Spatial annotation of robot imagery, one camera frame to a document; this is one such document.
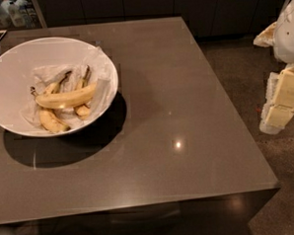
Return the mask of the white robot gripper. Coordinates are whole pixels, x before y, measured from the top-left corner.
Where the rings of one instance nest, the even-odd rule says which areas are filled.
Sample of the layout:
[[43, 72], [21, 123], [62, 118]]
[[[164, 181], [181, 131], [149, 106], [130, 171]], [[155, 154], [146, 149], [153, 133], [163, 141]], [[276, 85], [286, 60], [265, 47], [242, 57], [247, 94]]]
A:
[[277, 60], [293, 63], [280, 73], [271, 72], [266, 83], [259, 129], [266, 134], [277, 134], [294, 117], [294, 0], [287, 4], [277, 21], [254, 38], [253, 44], [271, 46]]

